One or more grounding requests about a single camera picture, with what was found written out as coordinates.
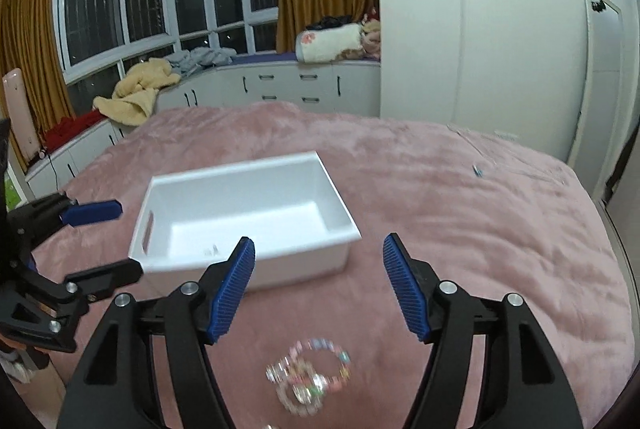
cabinet door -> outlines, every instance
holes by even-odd
[[[78,171],[82,171],[100,156],[105,149],[116,145],[117,141],[117,136],[113,127],[111,127],[111,123],[105,120],[91,133],[72,144],[68,151]]]
[[[125,138],[128,134],[132,133],[135,129],[132,125],[124,125],[118,122],[111,122],[111,127],[113,127],[113,132],[115,133],[116,142]]]
[[[190,107],[195,103],[191,95],[191,88],[188,82],[182,82],[175,88],[165,89],[160,92],[156,100],[156,112],[172,109],[172,107]]]
[[[56,176],[53,172],[53,167],[49,163],[29,178],[27,183],[36,199],[49,196],[49,194],[53,194],[58,190]]]
[[[246,69],[243,68],[226,69],[217,72],[216,85],[220,88],[224,107],[238,107],[262,100],[257,95],[257,91],[249,94],[251,83],[247,85],[247,75]]]
[[[218,83],[217,71],[210,71],[195,75],[190,79],[187,96],[190,105],[208,105],[222,107],[222,89]]]
[[[360,116],[380,116],[380,65],[360,61],[334,65],[335,110]]]
[[[53,165],[54,176],[56,178],[57,188],[61,189],[63,186],[69,183],[72,178],[78,176],[78,168],[71,158],[71,153],[63,151],[56,154],[55,157],[51,157],[51,164]]]

small blue object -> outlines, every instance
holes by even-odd
[[[79,227],[101,221],[118,219],[122,215],[122,205],[116,200],[108,202],[85,203],[84,205],[71,205],[60,214],[60,220],[64,225]]]
[[[215,344],[229,331],[254,267],[255,246],[251,239],[247,239],[211,302],[211,317],[207,329],[211,344]]]
[[[423,342],[431,332],[428,321],[427,299],[418,286],[404,255],[391,235],[383,243],[383,261],[386,274],[396,293],[404,321],[409,331]]]

black cable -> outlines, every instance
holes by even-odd
[[[49,154],[49,151],[47,151],[47,157],[49,157],[49,163],[51,164],[51,168],[53,169],[53,174],[56,177],[56,190],[58,189],[58,173],[56,173],[56,168],[53,167],[53,162],[51,161],[51,155]]]

bed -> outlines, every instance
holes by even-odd
[[[60,281],[126,257],[154,174],[310,150],[318,151],[362,240],[337,275],[248,294],[229,334],[209,348],[239,429],[402,427],[429,350],[406,329],[386,278],[381,247],[392,231],[413,257],[472,295],[523,295],[567,373],[585,427],[594,427],[633,372],[623,276],[573,171],[494,137],[430,123],[311,114],[293,104],[166,110],[66,186],[80,202],[119,200],[123,216],[58,232],[34,253],[38,270]],[[144,278],[129,290],[138,299],[153,296]],[[83,318],[78,352],[52,355],[63,380],[107,305],[93,305]],[[331,338],[351,353],[354,365],[348,387],[328,397],[311,420],[288,414],[264,374],[307,337]],[[482,345],[478,337],[460,428],[475,414]],[[165,423],[178,428],[161,345],[156,365]]]

yellow towel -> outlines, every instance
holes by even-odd
[[[153,114],[158,90],[143,89],[122,98],[96,96],[94,107],[103,115],[124,125],[139,126]]]
[[[138,126],[153,114],[159,89],[179,81],[180,75],[171,72],[167,60],[139,62],[116,84],[111,98],[95,97],[94,107],[112,120]]]

